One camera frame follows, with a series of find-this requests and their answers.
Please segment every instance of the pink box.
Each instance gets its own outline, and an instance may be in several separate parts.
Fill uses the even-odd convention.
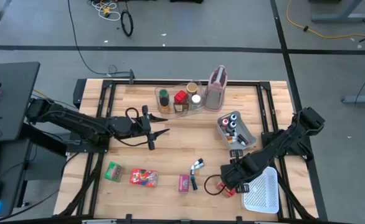
[[[189,176],[188,175],[180,175],[180,183],[178,185],[178,191],[180,193],[188,193],[189,190]]]

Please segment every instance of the white lid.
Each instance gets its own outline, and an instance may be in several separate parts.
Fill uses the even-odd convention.
[[[201,96],[199,96],[199,95],[193,95],[192,96],[192,102],[193,103],[200,103],[201,102]]]

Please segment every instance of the clear plastic bin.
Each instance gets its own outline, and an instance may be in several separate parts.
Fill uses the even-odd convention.
[[[183,112],[177,112],[174,109],[174,96],[180,91],[180,90],[184,90],[187,93],[187,85],[190,83],[195,83],[197,85],[197,95],[199,95],[201,97],[201,102],[199,103],[199,105],[197,105],[197,108],[193,109],[192,108],[192,103],[189,103],[188,106],[188,110],[183,111]],[[165,112],[163,110],[163,107],[160,103],[160,91],[161,90],[167,90],[168,91],[168,95],[169,95],[169,109],[168,109],[168,113]],[[194,114],[199,114],[202,112],[203,110],[203,105],[204,105],[204,90],[202,88],[202,84],[199,80],[193,80],[187,83],[183,83],[183,84],[179,84],[179,85],[174,85],[174,86],[162,86],[162,87],[156,87],[155,88],[155,95],[156,95],[156,103],[158,106],[158,111],[161,113],[161,116],[163,118],[166,119],[173,119],[173,118],[179,118],[182,116],[189,116],[189,115],[194,115]]]

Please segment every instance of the yellow cable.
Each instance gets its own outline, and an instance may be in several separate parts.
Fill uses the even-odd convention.
[[[49,99],[49,97],[46,94],[40,92],[39,90],[33,90],[33,91],[35,91],[36,93],[38,93],[38,94],[44,96],[45,98],[48,98]]]
[[[292,2],[292,0],[289,0],[289,3],[288,3],[288,7],[287,7],[287,19],[288,21],[294,25],[294,26],[297,26],[299,28],[302,28],[304,29],[305,27],[304,26],[301,26],[301,25],[298,25],[294,22],[292,22],[290,19],[289,19],[289,9],[290,9],[290,3]],[[365,37],[365,34],[348,34],[348,35],[339,35],[339,36],[326,36],[326,35],[322,35],[320,33],[318,33],[317,31],[315,30],[312,30],[312,29],[307,29],[307,31],[310,31],[312,32],[313,34],[316,34],[317,36],[320,36],[322,38],[325,38],[325,39],[340,39],[340,38],[346,38],[346,37],[353,37],[353,36],[357,36],[357,37]]]

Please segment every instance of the black metal frame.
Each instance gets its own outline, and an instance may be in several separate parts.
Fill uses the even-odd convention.
[[[178,85],[178,84],[183,84],[183,83],[186,83],[186,82],[187,82],[187,80],[134,80],[135,85]],[[206,81],[206,80],[201,80],[201,82],[202,82],[203,85],[208,84],[208,81]],[[86,80],[84,80],[84,82],[80,81],[80,80],[77,81],[77,85],[84,85],[85,86],[85,84],[86,84]],[[111,116],[112,106],[113,106],[113,99],[114,99],[114,96],[115,96],[116,86],[117,85],[129,85],[129,84],[131,84],[131,80],[129,80],[129,79],[118,79],[118,80],[104,79],[103,84],[102,84],[100,99],[98,101],[97,116],[100,116],[101,113],[102,113],[103,102],[104,102],[104,99],[105,99],[105,93],[106,93],[107,88],[110,88],[110,100],[109,100],[108,106],[107,106],[107,117],[110,117]],[[253,86],[257,89],[259,110],[260,110],[260,115],[262,117],[263,131],[264,132],[269,132],[269,130],[268,130],[268,121],[267,121],[267,113],[266,113],[265,103],[264,103],[264,98],[263,98],[263,90],[265,90],[265,92],[267,94],[267,100],[268,100],[269,110],[270,110],[270,114],[271,114],[273,130],[278,131],[278,122],[277,122],[277,116],[276,116],[275,107],[274,107],[274,103],[273,103],[270,82],[229,81],[227,83],[227,85],[229,85],[229,86]],[[76,96],[80,97],[80,98],[79,99],[74,98],[73,101],[79,100],[81,102],[82,94],[81,95],[76,95]],[[98,155],[98,159],[100,160],[101,163],[103,161],[103,157],[104,157],[103,153]],[[83,183],[85,182],[85,180],[87,179],[87,177],[90,173],[92,159],[93,159],[93,154],[89,153],[88,158],[87,158]],[[278,160],[280,162],[282,178],[289,187],[288,174],[287,174],[287,168],[286,168],[285,160],[284,160],[283,157],[279,157]],[[94,180],[94,183],[93,183],[93,191],[92,191],[92,197],[91,197],[91,201],[90,201],[90,209],[89,209],[89,213],[88,213],[89,215],[94,215],[95,202],[96,202],[96,199],[97,199],[99,181],[100,181],[100,176],[98,176]],[[287,204],[288,204],[289,218],[295,219],[295,210],[293,208],[293,205],[292,205],[291,201],[289,201],[288,198],[286,198],[286,201],[287,201]],[[83,206],[84,206],[84,198],[80,201],[80,203],[78,205],[77,215],[82,214]],[[122,223],[134,222],[134,220],[131,219],[131,214],[127,214],[127,215],[128,215],[129,218],[126,218],[125,220],[117,219],[117,221],[122,222]],[[287,220],[283,216],[282,209],[279,209],[279,211],[277,213],[277,217],[278,217],[278,220],[283,220],[283,219]],[[190,221],[188,223],[253,223],[253,222],[242,222],[242,221],[239,221],[239,220],[242,220],[242,217],[237,217],[236,221],[231,221],[231,222],[199,221],[199,220],[186,220],[186,221]],[[138,222],[171,223],[171,222],[174,222],[174,221],[176,223],[183,223],[184,222],[184,220],[139,220]]]

